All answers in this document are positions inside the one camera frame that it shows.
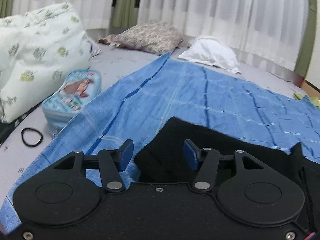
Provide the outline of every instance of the white wall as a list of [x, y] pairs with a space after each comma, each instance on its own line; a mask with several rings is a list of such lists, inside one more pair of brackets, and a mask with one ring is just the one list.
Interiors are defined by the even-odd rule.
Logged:
[[317, 30], [307, 81], [320, 89], [320, 0], [317, 0]]

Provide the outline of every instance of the black hair tie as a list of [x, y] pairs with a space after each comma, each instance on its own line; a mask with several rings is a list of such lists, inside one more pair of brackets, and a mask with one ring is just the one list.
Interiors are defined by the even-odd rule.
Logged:
[[[37, 134], [39, 134], [40, 136], [41, 136], [41, 138], [40, 138], [40, 140], [36, 143], [36, 144], [28, 144], [26, 141], [25, 141], [25, 139], [24, 139], [24, 133], [25, 133], [25, 131], [34, 131], [34, 132], [36, 132]], [[22, 129], [22, 131], [21, 131], [21, 137], [22, 137], [22, 141], [23, 141], [23, 143], [24, 143], [24, 145], [25, 146], [28, 146], [28, 147], [31, 147], [31, 148], [33, 148], [33, 147], [37, 147], [40, 143], [42, 143], [42, 141], [43, 141], [43, 134], [41, 133], [41, 132], [39, 132], [38, 130], [36, 130], [36, 129], [34, 129], [34, 128], [24, 128], [24, 129]]]

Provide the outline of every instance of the wet wipes package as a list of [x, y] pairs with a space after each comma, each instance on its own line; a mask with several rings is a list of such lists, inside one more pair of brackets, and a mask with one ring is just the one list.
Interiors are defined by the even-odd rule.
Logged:
[[57, 135], [79, 110], [100, 93], [99, 72], [75, 70], [69, 73], [59, 90], [42, 102], [52, 135]]

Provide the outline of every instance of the silver screw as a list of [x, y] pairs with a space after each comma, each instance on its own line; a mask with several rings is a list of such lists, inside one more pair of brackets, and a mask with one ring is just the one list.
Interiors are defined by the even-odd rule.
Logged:
[[205, 190], [205, 189], [208, 189], [209, 187], [210, 187], [210, 184], [205, 181], [199, 181], [199, 182], [195, 183], [195, 188], [197, 188], [197, 189]]
[[296, 238], [296, 233], [295, 232], [289, 232], [285, 235], [286, 240], [293, 240]]
[[107, 187], [109, 189], [121, 189], [122, 188], [122, 183], [119, 182], [119, 181], [112, 181], [112, 182], [109, 182], [107, 184]]
[[33, 239], [33, 234], [30, 232], [24, 232], [22, 236], [25, 240], [32, 240]]
[[164, 189], [162, 187], [156, 187], [156, 192], [163, 192]]

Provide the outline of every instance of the blue towel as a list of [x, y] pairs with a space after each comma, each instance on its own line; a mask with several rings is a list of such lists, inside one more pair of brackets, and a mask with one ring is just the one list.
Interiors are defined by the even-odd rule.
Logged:
[[[19, 225], [15, 188], [66, 154], [97, 154], [128, 138], [136, 154], [172, 116], [286, 153], [301, 142], [305, 157], [320, 163], [320, 111], [307, 98], [297, 101], [165, 54], [120, 79], [70, 121], [10, 190], [0, 221], [8, 231]], [[138, 176], [132, 159], [121, 177], [128, 187]], [[101, 185], [98, 171], [87, 171], [87, 178]]]

